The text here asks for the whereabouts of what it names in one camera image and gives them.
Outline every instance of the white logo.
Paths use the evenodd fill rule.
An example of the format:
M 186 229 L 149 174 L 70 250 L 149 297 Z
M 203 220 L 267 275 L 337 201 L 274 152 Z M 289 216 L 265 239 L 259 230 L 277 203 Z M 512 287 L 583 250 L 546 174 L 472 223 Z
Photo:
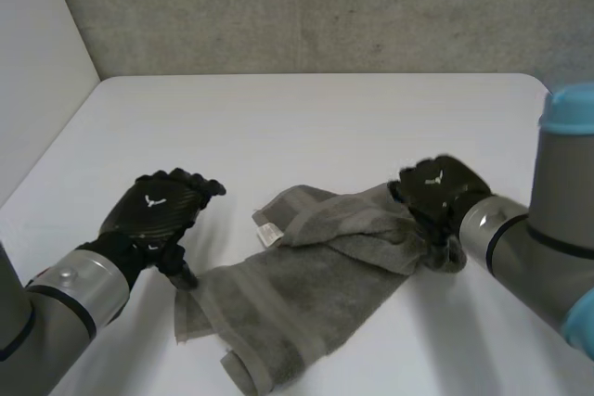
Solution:
M 147 201 L 147 205 L 152 208 L 153 206 L 157 206 L 158 204 L 162 204 L 164 202 L 166 202 L 166 199 L 160 199 L 159 201 L 153 201 L 152 199 L 149 198 L 148 195 L 145 195 L 145 200 Z
M 440 185 L 442 183 L 442 178 L 444 178 L 444 171 L 439 172 L 439 176 L 434 180 L 425 180 L 426 185 Z

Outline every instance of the concrete wall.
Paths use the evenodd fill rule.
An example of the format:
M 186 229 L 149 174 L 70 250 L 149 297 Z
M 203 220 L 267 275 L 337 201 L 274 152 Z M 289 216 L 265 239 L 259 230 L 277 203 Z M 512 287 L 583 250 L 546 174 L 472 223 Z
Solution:
M 97 84 L 64 0 L 0 0 L 0 206 Z
M 594 0 L 67 0 L 103 78 L 518 71 L 594 78 Z

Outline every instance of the black ring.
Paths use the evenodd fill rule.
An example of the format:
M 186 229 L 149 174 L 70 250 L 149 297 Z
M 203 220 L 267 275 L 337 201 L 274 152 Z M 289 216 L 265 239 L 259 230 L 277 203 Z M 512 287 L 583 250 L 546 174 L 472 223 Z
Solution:
M 545 236 L 542 232 L 538 231 L 531 225 L 528 225 L 528 234 L 538 243 L 545 245 L 547 248 L 551 248 L 563 254 L 571 255 L 572 257 L 594 260 L 594 249 L 584 248 L 582 246 L 560 241 L 557 238 L 553 238 L 551 236 Z
M 19 349 L 22 342 L 31 334 L 33 327 L 35 326 L 35 309 L 31 307 L 31 314 L 25 326 L 21 329 L 18 335 L 12 339 L 12 341 L 6 345 L 3 349 L 0 349 L 0 362 L 8 359 L 16 350 Z
M 52 299 L 56 299 L 64 303 L 69 309 L 72 310 L 73 313 L 78 316 L 79 319 L 81 319 L 86 331 L 89 333 L 89 339 L 93 340 L 95 338 L 95 334 L 97 333 L 95 321 L 93 320 L 93 317 L 91 317 L 91 314 L 89 314 L 89 312 L 78 302 L 78 300 L 73 299 L 71 296 L 60 291 L 59 289 L 47 287 L 46 285 L 33 285 L 32 287 L 26 287 L 25 290 L 28 292 L 43 294 L 47 297 L 51 297 Z
M 495 246 L 497 245 L 497 242 L 499 241 L 501 236 L 505 233 L 505 231 L 510 229 L 512 226 L 514 226 L 516 223 L 520 222 L 521 220 L 525 220 L 526 218 L 528 218 L 527 213 L 523 213 L 522 215 L 516 215 L 515 217 L 510 218 L 509 220 L 507 220 L 504 224 L 502 224 L 499 227 L 497 232 L 495 232 L 495 234 L 489 241 L 489 246 L 487 246 L 487 248 L 486 248 L 486 259 L 485 260 L 486 260 L 486 269 L 489 270 L 489 273 L 491 273 L 491 275 L 493 277 L 495 277 L 495 274 L 493 274 L 493 252 L 495 251 Z

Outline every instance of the towel fold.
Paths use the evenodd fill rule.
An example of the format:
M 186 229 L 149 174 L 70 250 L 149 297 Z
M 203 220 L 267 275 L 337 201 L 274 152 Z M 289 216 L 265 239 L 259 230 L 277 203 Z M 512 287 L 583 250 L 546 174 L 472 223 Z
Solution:
M 278 232 L 272 249 L 212 269 L 178 291 L 175 336 L 216 333 L 221 361 L 246 396 L 264 396 L 339 348 L 419 264 L 455 273 L 466 262 L 455 239 L 432 247 L 386 185 L 336 195 L 292 187 L 253 219 Z

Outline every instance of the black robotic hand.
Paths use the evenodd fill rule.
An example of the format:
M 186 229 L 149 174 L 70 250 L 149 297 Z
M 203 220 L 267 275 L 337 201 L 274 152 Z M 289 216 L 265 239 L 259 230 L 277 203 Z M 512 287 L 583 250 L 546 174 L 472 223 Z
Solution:
M 194 288 L 198 280 L 177 242 L 210 199 L 225 193 L 219 182 L 181 169 L 141 176 L 101 225 L 98 243 L 81 248 L 106 255 L 134 280 L 138 269 L 156 265 L 176 287 Z
M 395 200 L 405 204 L 435 246 L 459 236 L 466 212 L 491 196 L 489 186 L 465 164 L 447 155 L 420 161 L 388 183 Z

